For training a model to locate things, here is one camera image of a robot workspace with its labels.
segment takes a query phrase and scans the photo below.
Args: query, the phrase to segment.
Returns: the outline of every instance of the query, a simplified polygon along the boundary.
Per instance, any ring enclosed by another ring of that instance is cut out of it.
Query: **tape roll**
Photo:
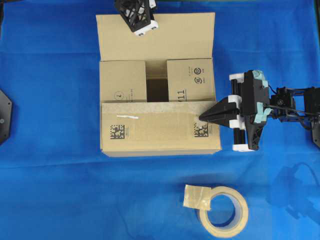
[[[208,211],[199,209],[198,215],[204,228],[213,236],[218,238],[231,238],[240,233],[246,226],[249,217],[249,209],[244,197],[236,190],[226,187],[218,186],[209,191],[210,199],[216,196],[224,195],[232,201],[235,209],[233,220],[226,226],[217,227],[212,225],[208,218]]]

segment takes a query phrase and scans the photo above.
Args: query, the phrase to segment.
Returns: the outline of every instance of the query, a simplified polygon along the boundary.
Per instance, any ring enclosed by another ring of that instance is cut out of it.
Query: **tape piece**
[[[261,70],[253,70],[252,71],[254,79],[261,80],[262,85],[267,88],[269,86],[268,81],[266,80],[266,77],[264,73]]]
[[[187,113],[200,116],[214,104],[214,101],[109,102],[102,103],[102,113],[133,116],[150,113]]]
[[[264,110],[264,104],[262,102],[256,102],[257,113],[254,118],[254,122],[256,124],[260,124],[261,122],[266,122],[268,115],[271,113],[272,109],[267,107]]]
[[[183,206],[210,211],[211,187],[185,185]]]

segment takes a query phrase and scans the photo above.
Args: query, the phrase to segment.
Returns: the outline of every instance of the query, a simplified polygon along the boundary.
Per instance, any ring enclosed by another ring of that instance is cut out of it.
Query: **black mechanical part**
[[[237,79],[231,80],[231,92],[232,95],[241,96],[241,83],[238,83]],[[233,129],[233,144],[246,144],[246,131],[240,128]]]
[[[304,97],[304,111],[296,110],[294,97]],[[270,100],[271,116],[281,122],[300,122],[311,130],[312,141],[320,148],[320,88],[277,88]]]
[[[201,114],[199,120],[229,128],[229,120],[237,119],[238,114],[239,109],[237,108],[237,104],[235,102],[229,102],[228,97],[225,97],[212,108]]]
[[[233,129],[233,143],[234,145],[246,144],[246,131],[240,128]]]
[[[242,114],[244,116],[258,113],[257,102],[270,104],[269,87],[264,87],[262,80],[254,78],[253,71],[244,73],[244,81],[241,84]]]
[[[0,0],[0,37],[1,37],[1,26],[5,16],[5,11],[4,11],[5,3],[19,2],[19,1],[22,1],[22,0]]]
[[[320,0],[314,0],[314,8],[316,13],[316,23],[318,27],[318,36],[320,39]]]
[[[0,90],[0,145],[10,136],[11,100]]]
[[[262,80],[255,79],[253,71],[250,70],[244,73],[241,97],[241,114],[244,117],[248,148],[256,151],[259,149],[262,130],[267,123],[265,121],[255,122],[255,116],[258,113],[257,103],[270,104],[269,87],[265,87]]]
[[[231,80],[232,95],[242,99],[239,108],[225,97],[199,119],[230,127],[230,120],[243,124],[243,120],[237,118],[239,115],[244,119],[245,130],[233,129],[234,144],[245,144],[246,132],[250,150],[259,149],[262,131],[267,123],[266,115],[281,122],[299,122],[306,130],[311,130],[312,141],[320,148],[320,88],[282,87],[274,91],[261,74],[261,71],[250,70],[244,73],[242,80]],[[270,99],[269,88],[275,93]],[[304,110],[296,109],[295,97],[299,96],[304,97]]]
[[[245,116],[244,123],[248,141],[248,148],[251,150],[259,149],[259,141],[262,134],[262,130],[266,125],[266,122],[254,123],[255,115]]]
[[[135,32],[155,20],[150,9],[149,0],[115,0],[115,8],[129,26],[131,32]]]

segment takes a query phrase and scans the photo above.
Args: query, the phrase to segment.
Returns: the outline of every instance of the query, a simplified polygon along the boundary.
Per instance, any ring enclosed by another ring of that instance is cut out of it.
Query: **box flap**
[[[212,59],[167,61],[169,101],[216,100]]]
[[[215,13],[155,14],[159,28],[134,35],[117,15],[97,15],[101,61],[211,58]]]
[[[100,102],[146,102],[144,61],[101,61]]]

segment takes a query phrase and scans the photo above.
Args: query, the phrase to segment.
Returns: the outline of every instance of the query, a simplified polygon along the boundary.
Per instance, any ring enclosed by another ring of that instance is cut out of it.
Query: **robotic arm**
[[[232,74],[229,80],[232,95],[200,115],[199,120],[232,128],[234,151],[258,150],[268,118],[301,123],[312,131],[313,142],[320,148],[320,88],[277,88],[269,98],[269,84],[260,70]],[[305,111],[296,110],[295,96],[304,96]]]

